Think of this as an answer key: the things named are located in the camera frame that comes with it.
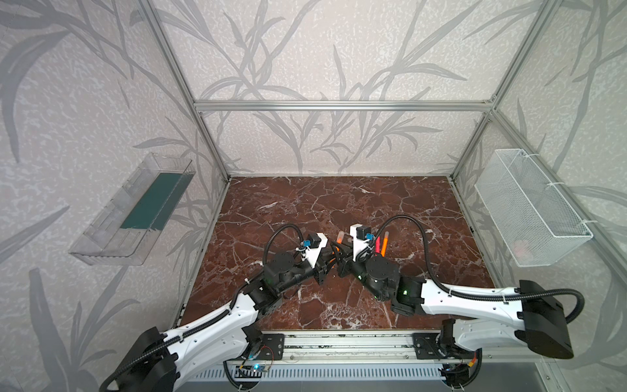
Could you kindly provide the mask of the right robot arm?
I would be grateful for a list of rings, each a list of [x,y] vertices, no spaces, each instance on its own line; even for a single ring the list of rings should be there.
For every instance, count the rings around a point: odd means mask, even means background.
[[[584,310],[586,300],[581,292],[545,290],[531,280],[496,288],[444,284],[431,263],[426,229],[416,218],[407,219],[421,235],[428,278],[402,274],[399,265],[376,250],[380,233],[359,224],[349,230],[350,243],[331,243],[339,275],[352,274],[398,315],[447,315],[438,339],[443,354],[527,346],[547,358],[573,358],[568,325]]]

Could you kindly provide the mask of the orange marker group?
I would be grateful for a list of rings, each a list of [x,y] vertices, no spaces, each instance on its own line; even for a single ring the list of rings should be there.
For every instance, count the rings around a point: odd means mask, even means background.
[[[381,248],[380,248],[380,254],[382,256],[385,256],[385,254],[386,254],[386,251],[387,251],[387,248],[388,248],[388,243],[389,243],[389,236],[390,236],[390,232],[386,231],[384,233],[384,238],[383,238],[382,245],[381,245]]]

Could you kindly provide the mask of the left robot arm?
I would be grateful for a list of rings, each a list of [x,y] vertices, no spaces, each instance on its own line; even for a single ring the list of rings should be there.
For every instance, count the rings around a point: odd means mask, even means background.
[[[174,391],[214,365],[277,358],[257,322],[280,307],[284,292],[311,278],[323,282],[336,263],[326,251],[305,251],[303,256],[296,262],[292,253],[277,255],[230,302],[192,323],[164,333],[145,331],[100,389]]]

